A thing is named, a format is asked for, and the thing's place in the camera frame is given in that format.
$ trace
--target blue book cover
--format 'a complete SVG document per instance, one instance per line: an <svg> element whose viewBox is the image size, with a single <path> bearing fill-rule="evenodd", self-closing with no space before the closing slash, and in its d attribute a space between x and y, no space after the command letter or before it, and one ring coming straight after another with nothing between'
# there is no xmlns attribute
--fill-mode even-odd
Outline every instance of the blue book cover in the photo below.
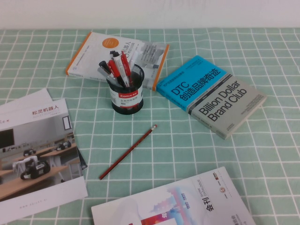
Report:
<svg viewBox="0 0 300 225"><path fill-rule="evenodd" d="M266 99L198 55L160 81L157 91L224 139Z"/></svg>

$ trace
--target grid pattern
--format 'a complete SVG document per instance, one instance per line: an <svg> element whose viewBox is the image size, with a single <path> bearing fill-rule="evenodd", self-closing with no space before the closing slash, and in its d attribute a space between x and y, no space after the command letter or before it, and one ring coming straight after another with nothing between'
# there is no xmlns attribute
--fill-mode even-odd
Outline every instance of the grid pattern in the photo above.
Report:
<svg viewBox="0 0 300 225"><path fill-rule="evenodd" d="M0 104L47 87L65 98L89 197L12 224L92 224L91 206L225 166L257 225L300 225L300 28L94 30L170 44L162 77L196 54L268 95L224 141L156 92L113 111L107 84L65 68L89 30L0 30ZM102 181L152 124L158 128Z"/></svg>

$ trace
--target pencil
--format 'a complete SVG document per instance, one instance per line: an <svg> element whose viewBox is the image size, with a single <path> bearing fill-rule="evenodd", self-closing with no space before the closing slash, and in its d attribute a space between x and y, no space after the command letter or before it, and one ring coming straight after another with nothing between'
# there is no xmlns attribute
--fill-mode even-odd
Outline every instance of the pencil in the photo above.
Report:
<svg viewBox="0 0 300 225"><path fill-rule="evenodd" d="M99 178L102 180L117 164L119 164L133 149L135 149L155 128L158 126L155 124L150 130L148 130L130 149L128 149L114 164L112 164Z"/></svg>

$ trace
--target white wall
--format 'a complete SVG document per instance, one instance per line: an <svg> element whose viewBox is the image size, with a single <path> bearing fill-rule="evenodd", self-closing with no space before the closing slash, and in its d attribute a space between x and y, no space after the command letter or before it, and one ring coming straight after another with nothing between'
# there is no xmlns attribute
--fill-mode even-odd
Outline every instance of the white wall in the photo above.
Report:
<svg viewBox="0 0 300 225"><path fill-rule="evenodd" d="M14 127L15 145L34 142L46 143L64 137L65 134L72 132L72 130L65 130L63 126L62 118L67 115L68 113L65 113Z"/></svg>
<svg viewBox="0 0 300 225"><path fill-rule="evenodd" d="M0 29L298 27L299 0L1 0Z"/></svg>

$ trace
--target pen holder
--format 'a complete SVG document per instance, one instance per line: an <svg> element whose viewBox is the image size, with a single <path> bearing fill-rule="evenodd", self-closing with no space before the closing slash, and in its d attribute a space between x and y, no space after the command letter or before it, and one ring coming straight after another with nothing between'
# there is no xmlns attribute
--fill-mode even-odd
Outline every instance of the pen holder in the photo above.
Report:
<svg viewBox="0 0 300 225"><path fill-rule="evenodd" d="M131 115L142 108L143 101L143 80L145 77L143 69L134 65L131 71L132 85L128 88L118 87L107 80L111 99L112 108L120 114Z"/></svg>

